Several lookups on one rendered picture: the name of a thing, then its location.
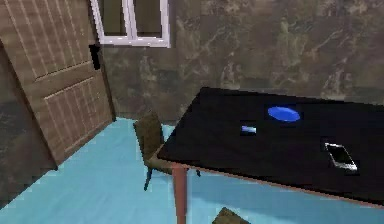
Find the silver black cellphone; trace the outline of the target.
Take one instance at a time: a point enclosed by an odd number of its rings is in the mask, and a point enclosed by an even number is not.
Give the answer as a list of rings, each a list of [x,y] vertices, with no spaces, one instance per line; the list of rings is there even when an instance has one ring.
[[[331,156],[333,164],[337,168],[357,171],[358,167],[343,145],[326,143],[325,149]]]

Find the black top table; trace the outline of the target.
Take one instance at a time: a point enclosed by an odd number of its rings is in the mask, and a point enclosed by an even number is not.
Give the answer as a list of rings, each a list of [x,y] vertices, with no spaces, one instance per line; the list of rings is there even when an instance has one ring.
[[[269,116],[275,106],[301,119]],[[326,143],[343,145],[358,170],[337,168]],[[187,224],[189,169],[384,209],[380,105],[203,87],[158,157],[171,163],[177,224]]]

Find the blue plate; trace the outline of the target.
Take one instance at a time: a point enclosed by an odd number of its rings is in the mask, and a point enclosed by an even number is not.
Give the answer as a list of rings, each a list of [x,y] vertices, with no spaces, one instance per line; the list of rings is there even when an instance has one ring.
[[[291,108],[288,107],[270,107],[268,110],[268,115],[284,122],[296,122],[301,119],[300,114]]]

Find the white framed window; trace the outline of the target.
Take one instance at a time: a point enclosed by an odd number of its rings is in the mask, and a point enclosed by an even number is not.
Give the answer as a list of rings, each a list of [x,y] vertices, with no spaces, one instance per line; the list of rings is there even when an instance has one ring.
[[[169,0],[89,0],[102,45],[170,48]]]

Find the brown wooden room door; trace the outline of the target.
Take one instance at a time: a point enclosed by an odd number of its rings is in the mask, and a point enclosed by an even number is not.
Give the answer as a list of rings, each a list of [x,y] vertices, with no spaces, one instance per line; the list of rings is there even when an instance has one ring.
[[[91,0],[0,0],[0,41],[56,164],[116,119]]]

